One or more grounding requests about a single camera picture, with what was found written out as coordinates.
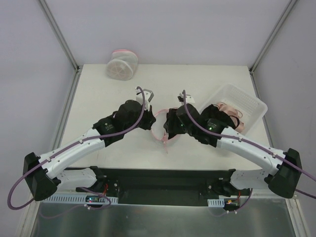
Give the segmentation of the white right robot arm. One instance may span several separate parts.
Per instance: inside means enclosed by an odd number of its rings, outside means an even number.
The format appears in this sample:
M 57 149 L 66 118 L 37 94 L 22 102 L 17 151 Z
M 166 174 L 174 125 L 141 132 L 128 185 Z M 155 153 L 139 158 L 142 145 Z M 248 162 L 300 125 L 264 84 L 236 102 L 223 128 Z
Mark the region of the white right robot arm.
M 235 130 L 237 117 L 209 105 L 201 113 L 191 104 L 169 109 L 163 127 L 171 139 L 188 134 L 200 143 L 226 150 L 259 166 L 256 170 L 232 169 L 230 178 L 213 185 L 214 191 L 233 195 L 243 189 L 266 189 L 283 198 L 292 198 L 301 172 L 299 153 L 282 150 L 249 141 Z

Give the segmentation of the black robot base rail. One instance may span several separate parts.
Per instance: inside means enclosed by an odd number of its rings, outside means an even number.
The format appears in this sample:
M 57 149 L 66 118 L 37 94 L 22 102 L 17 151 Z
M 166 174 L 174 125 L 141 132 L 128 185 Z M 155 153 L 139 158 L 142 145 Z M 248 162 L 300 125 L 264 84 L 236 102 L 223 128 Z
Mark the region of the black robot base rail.
M 207 206 L 220 196 L 249 195 L 230 184 L 232 170 L 155 170 L 92 167 L 97 181 L 87 188 L 118 198 L 120 204 Z

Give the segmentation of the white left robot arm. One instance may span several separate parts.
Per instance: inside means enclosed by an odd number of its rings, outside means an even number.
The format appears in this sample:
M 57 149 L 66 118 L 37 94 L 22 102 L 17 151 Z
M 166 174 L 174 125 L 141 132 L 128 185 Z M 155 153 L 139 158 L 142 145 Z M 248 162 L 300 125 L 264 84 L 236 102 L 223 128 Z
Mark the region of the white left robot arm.
M 97 121 L 86 133 L 54 151 L 24 158 L 23 174 L 35 201 L 44 200 L 61 187 L 58 177 L 69 165 L 86 155 L 120 141 L 136 128 L 150 130 L 156 121 L 148 99 L 127 100 L 110 116 Z

